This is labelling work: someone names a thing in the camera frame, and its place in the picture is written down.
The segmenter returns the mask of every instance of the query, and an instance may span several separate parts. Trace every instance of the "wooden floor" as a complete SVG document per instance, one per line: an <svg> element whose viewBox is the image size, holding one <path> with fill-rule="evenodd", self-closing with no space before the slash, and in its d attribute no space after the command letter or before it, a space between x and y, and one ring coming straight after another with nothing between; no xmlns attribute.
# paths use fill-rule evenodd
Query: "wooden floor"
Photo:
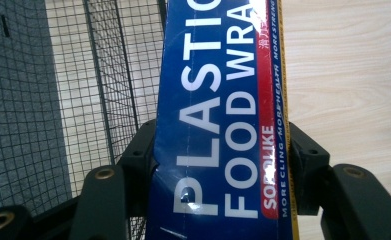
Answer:
<svg viewBox="0 0 391 240"><path fill-rule="evenodd" d="M48 9L55 2L47 1ZM70 21L84 21L80 17L52 18L55 20L50 25L61 29L59 25ZM350 163L364 167L391 193L391 2L287 0L283 1L283 21L289 120L330 152L331 165ZM64 109L79 106L63 112L64 131L69 136L66 142L74 146L67 149L73 156L69 158L69 169L79 173L72 176L73 189L78 190L87 170L103 164L90 161L85 149L91 149L93 142L82 141L96 137L98 143L104 144L103 131L98 130L103 129L102 116L94 72L85 66L66 64L62 59L76 57L76 48L90 48L87 35L74 35L85 39L86 44L73 45L74 39L68 39L67 47L55 44L64 42L61 34L53 35L57 36L53 43L58 53L55 60L59 63L59 79L61 74L76 76L72 82L59 80L59 91ZM90 56L79 57L86 59L84 64L92 64ZM85 96L86 102L73 96ZM82 126L76 121L79 116L93 127L89 134L81 131ZM102 154L107 153L97 154L96 159L103 159ZM319 220L299 217L301 239L323 239Z"/></svg>

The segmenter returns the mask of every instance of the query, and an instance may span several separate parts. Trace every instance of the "plastic food wrap box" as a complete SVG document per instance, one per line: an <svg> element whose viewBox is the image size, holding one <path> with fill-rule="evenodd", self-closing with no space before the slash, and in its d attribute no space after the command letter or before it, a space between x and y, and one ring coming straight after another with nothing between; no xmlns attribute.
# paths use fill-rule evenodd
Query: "plastic food wrap box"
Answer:
<svg viewBox="0 0 391 240"><path fill-rule="evenodd" d="M276 0L169 0L146 239L297 239Z"/></svg>

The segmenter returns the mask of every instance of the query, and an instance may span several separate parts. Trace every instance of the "wire mesh basket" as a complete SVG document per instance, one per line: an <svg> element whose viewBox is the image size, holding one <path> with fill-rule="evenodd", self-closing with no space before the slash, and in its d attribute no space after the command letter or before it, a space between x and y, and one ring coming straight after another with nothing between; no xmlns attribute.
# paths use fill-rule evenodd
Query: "wire mesh basket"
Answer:
<svg viewBox="0 0 391 240"><path fill-rule="evenodd" d="M164 16L161 0L0 1L0 207L78 196L156 117Z"/></svg>

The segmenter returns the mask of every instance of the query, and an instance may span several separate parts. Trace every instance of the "light wood surface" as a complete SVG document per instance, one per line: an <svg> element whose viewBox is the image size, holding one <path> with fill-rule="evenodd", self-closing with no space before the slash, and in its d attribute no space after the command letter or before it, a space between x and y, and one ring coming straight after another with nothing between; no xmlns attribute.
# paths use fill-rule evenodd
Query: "light wood surface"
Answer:
<svg viewBox="0 0 391 240"><path fill-rule="evenodd" d="M391 1L285 0L289 120L391 194ZM299 217L301 239L323 239Z"/></svg>

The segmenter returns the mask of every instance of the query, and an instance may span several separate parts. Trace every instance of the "mesh cage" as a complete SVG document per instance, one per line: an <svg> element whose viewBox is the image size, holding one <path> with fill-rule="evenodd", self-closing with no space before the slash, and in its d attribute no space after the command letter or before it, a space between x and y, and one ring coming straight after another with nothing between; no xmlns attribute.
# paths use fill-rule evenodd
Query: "mesh cage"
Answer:
<svg viewBox="0 0 391 240"><path fill-rule="evenodd" d="M41 214L156 117L164 0L0 0L0 207ZM132 238L144 218L132 218Z"/></svg>

